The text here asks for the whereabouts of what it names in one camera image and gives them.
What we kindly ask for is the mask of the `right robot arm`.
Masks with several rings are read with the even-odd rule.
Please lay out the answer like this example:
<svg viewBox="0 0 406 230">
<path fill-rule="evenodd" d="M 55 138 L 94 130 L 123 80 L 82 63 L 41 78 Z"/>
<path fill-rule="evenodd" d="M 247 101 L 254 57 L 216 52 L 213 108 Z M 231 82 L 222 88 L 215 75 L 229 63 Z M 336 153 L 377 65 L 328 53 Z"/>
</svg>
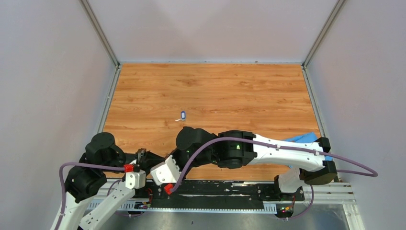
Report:
<svg viewBox="0 0 406 230">
<path fill-rule="evenodd" d="M 214 164 L 219 168 L 238 169 L 254 164 L 290 165 L 288 172 L 274 178 L 273 193 L 286 200 L 304 185 L 325 185 L 337 176 L 333 161 L 322 154 L 329 150 L 327 138 L 295 143 L 265 138 L 252 132 L 230 130 L 219 134 L 185 126 L 176 137 L 176 148 L 169 155 L 171 165 L 179 167 L 174 182 L 164 189 L 174 192 L 193 167 Z"/>
</svg>

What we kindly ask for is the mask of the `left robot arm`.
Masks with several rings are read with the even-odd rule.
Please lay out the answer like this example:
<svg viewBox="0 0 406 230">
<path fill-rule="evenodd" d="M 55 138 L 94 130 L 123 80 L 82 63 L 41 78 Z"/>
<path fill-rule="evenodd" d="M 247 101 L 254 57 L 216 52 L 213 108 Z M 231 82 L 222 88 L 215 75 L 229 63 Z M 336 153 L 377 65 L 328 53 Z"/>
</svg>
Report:
<svg viewBox="0 0 406 230">
<path fill-rule="evenodd" d="M 79 162 L 64 163 L 59 168 L 62 201 L 51 229 L 99 230 L 131 197 L 146 194 L 146 176 L 165 158 L 145 149 L 125 153 L 115 143 L 113 134 L 101 132 L 92 137 Z M 105 171 L 125 173 L 118 186 L 90 213 L 85 214 L 100 188 L 107 183 Z"/>
</svg>

